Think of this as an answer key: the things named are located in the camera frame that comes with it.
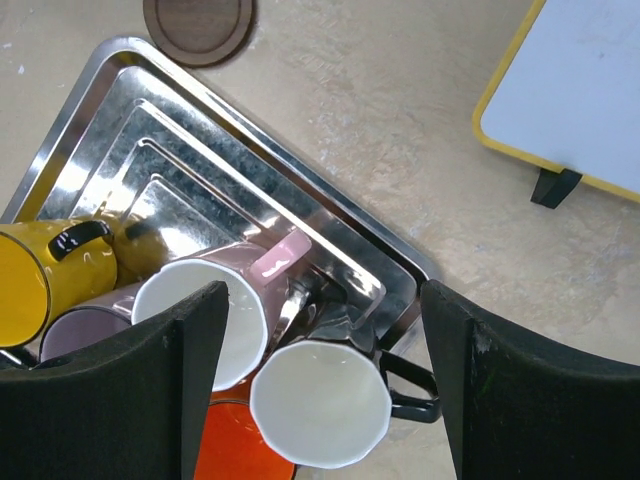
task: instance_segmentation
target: pink mug handle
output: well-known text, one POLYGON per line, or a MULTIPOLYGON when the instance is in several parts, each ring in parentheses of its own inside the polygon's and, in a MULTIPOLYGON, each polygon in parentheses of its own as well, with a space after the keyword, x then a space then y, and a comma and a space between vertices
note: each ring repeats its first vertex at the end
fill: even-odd
POLYGON ((311 250, 311 240, 302 230, 294 230, 249 267, 249 275, 261 287, 284 273, 311 250))

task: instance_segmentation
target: mug rim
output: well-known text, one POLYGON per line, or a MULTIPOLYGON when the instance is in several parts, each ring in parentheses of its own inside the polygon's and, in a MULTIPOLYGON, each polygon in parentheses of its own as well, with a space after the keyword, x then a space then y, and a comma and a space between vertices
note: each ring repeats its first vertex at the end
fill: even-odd
POLYGON ((76 313, 82 310, 100 310, 101 312, 110 313, 115 317, 118 317, 118 319, 122 320, 127 325, 131 326, 130 318, 127 318, 127 316, 122 313, 114 312, 110 308, 105 307, 103 305, 76 305, 75 307, 72 307, 69 310, 66 310, 62 312, 60 315, 58 315, 55 318, 55 320, 53 320, 51 324, 44 330, 44 332, 42 333, 42 339, 40 340, 40 347, 38 348, 38 360, 42 358, 42 352, 44 350, 45 340, 47 338, 47 335, 51 331, 51 329, 54 328, 54 325, 58 323, 59 320, 62 320, 65 316, 69 315, 70 313, 76 313))
POLYGON ((348 465, 353 465, 354 463, 357 463, 357 462, 361 461, 382 441, 382 439, 385 437, 385 435, 389 431, 389 426, 391 424, 391 413, 392 413, 392 409, 393 409, 393 402, 391 400, 391 394, 389 393, 389 388, 384 383, 382 375, 380 374, 380 370, 378 369, 378 367, 375 365, 375 363, 370 358, 366 357, 361 352, 359 352, 355 348, 350 347, 348 345, 344 345, 344 344, 340 344, 340 343, 332 343, 332 342, 322 341, 322 340, 302 339, 300 341, 297 341, 295 343, 291 343, 289 345, 286 345, 285 347, 282 347, 282 348, 278 349, 276 352, 274 352, 269 357, 269 359, 262 366, 262 368, 260 368, 260 370, 258 371, 258 373, 256 374, 255 378, 253 379, 253 381, 251 383, 251 389, 250 389, 250 393, 249 393, 249 409, 251 411, 251 415, 252 415, 256 425, 258 426, 258 429, 260 430, 260 433, 262 434, 262 437, 263 437, 264 441, 269 445, 269 447, 271 447, 276 453, 281 455, 283 458, 289 460, 292 463, 295 463, 296 465, 305 465, 305 466, 309 466, 309 467, 322 468, 322 469, 336 469, 336 468, 346 467, 348 465), (329 462, 329 461, 309 462, 309 461, 306 461, 305 459, 303 459, 301 457, 298 457, 296 455, 289 455, 287 452, 284 452, 283 449, 281 449, 278 445, 276 445, 276 444, 274 444, 272 442, 271 438, 264 432, 264 424, 260 419, 260 415, 256 415, 256 413, 255 413, 255 398, 256 398, 255 389, 256 389, 256 386, 261 383, 261 376, 265 372, 265 369, 269 365, 269 362, 272 359, 276 358, 278 355, 281 355, 283 352, 288 352, 290 350, 294 350, 294 349, 303 347, 303 346, 308 345, 308 344, 315 344, 315 345, 318 345, 318 346, 328 347, 328 348, 336 349, 336 350, 347 351, 347 352, 349 352, 351 354, 354 354, 357 358, 359 358, 362 361, 366 362, 366 364, 367 364, 366 368, 368 368, 369 370, 372 371, 372 373, 374 373, 374 375, 376 377, 375 381, 379 382, 380 386, 382 387, 382 390, 384 390, 386 392, 385 410, 387 411, 387 414, 385 415, 385 418, 384 418, 382 424, 380 425, 381 428, 378 431, 378 433, 377 433, 377 435, 375 437, 375 440, 369 442, 369 445, 368 445, 367 448, 363 448, 361 452, 359 452, 357 455, 353 455, 348 460, 332 461, 332 462, 329 462))
POLYGON ((260 365, 260 362, 262 361, 262 357, 264 355, 264 352, 267 348, 267 343, 269 342, 269 325, 267 324, 267 316, 265 313, 265 307, 264 307, 264 303, 262 302, 262 298, 260 297, 260 295, 258 294, 257 290, 242 276, 241 273, 226 267, 224 265, 221 265, 219 263, 216 263, 212 260, 207 260, 205 258, 191 258, 191 257, 187 257, 187 258, 180 258, 177 260, 174 260, 173 262, 167 263, 166 265, 164 265, 159 272, 154 273, 147 281, 145 281, 142 286, 140 287, 140 289, 138 290, 137 294, 136 294, 136 298, 133 302, 133 307, 131 308, 131 325, 136 325, 138 323, 143 322, 144 320, 147 320, 147 318, 145 318, 144 320, 135 320, 136 316, 136 311, 138 310, 138 299, 141 298, 142 293, 149 288, 149 284, 150 281, 157 277, 158 275, 160 275, 163 271, 167 271, 170 270, 172 268, 176 268, 177 266, 180 265, 207 265, 213 268, 216 268, 217 270, 223 271, 229 275, 231 275, 232 277, 234 277, 236 280, 238 280, 240 283, 242 283, 247 290, 250 292, 250 294, 252 295, 252 297, 254 298, 254 300, 257 302, 257 304, 260 306, 259 309, 259 314, 260 314, 260 319, 262 320, 261 324, 262 324, 262 338, 260 339, 260 351, 257 355, 255 355, 255 358, 253 359, 253 361, 251 362, 251 364, 242 370, 242 372, 240 372, 239 375, 237 375, 237 379, 234 381, 229 381, 226 382, 224 384, 220 384, 220 385, 216 385, 215 384, 215 379, 214 379, 214 384, 211 387, 211 391, 212 392, 220 392, 223 390, 228 390, 231 387, 235 386, 240 380, 242 380, 243 378, 245 378, 246 376, 248 376, 251 372, 253 372, 256 368, 258 368, 258 366, 260 365))
POLYGON ((0 236, 12 241, 16 245, 18 245, 22 250, 27 252, 27 254, 29 254, 29 256, 31 257, 31 260, 33 260, 33 262, 36 264, 36 267, 40 271, 40 275, 42 275, 42 280, 44 281, 44 287, 47 291, 47 310, 45 312, 44 318, 42 319, 42 322, 40 323, 40 326, 38 327, 38 329, 31 337, 28 337, 26 340, 20 341, 16 345, 0 345, 0 348, 9 348, 14 346, 26 345, 27 343, 30 343, 36 338, 38 338, 38 335, 40 335, 44 331, 47 323, 49 323, 48 322, 49 316, 51 315, 51 287, 49 285, 49 279, 47 278, 47 272, 42 266, 42 263, 40 263, 40 260, 38 260, 38 257, 35 255, 35 253, 33 253, 29 247, 27 247, 24 243, 22 243, 20 239, 14 237, 13 235, 0 231, 0 236))

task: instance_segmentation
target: orange mug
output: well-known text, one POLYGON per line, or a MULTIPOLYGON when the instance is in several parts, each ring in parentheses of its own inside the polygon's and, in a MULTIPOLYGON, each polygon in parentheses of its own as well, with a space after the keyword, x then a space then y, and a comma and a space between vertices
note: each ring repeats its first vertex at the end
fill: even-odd
POLYGON ((100 220, 0 225, 0 348, 28 343, 65 310, 113 289, 110 236, 100 220))
POLYGON ((264 442, 249 411, 253 374, 211 395, 195 480, 291 480, 296 466, 264 442))

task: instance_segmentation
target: wooden coaster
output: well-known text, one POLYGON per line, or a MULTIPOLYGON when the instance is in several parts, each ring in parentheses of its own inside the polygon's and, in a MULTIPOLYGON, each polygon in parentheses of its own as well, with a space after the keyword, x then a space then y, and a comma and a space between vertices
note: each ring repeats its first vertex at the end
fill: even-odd
POLYGON ((189 67, 220 63, 250 37, 254 0, 144 0, 144 20, 158 48, 189 67))

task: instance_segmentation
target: metal tray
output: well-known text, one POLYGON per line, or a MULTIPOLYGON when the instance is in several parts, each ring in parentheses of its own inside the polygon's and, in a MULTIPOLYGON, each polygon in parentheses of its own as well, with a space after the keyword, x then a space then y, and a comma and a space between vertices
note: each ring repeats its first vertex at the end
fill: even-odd
POLYGON ((93 53, 1 221, 95 215, 115 224, 125 282, 203 248, 238 240, 269 247, 300 228, 314 246, 297 280, 366 312, 383 348, 395 352, 410 344, 419 286, 437 272, 135 37, 93 53))

